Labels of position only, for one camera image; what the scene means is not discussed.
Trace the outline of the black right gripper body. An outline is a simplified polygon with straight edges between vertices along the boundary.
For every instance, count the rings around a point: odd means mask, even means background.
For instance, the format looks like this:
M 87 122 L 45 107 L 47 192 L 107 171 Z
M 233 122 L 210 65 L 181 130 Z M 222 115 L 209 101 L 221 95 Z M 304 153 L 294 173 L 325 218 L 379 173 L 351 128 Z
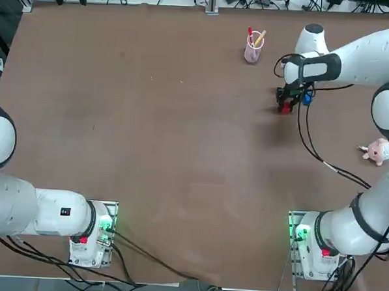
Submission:
M 298 84 L 297 81 L 293 83 L 286 83 L 283 88 L 283 94 L 285 96 L 305 96 L 308 89 L 313 85 L 313 83 L 303 82 Z

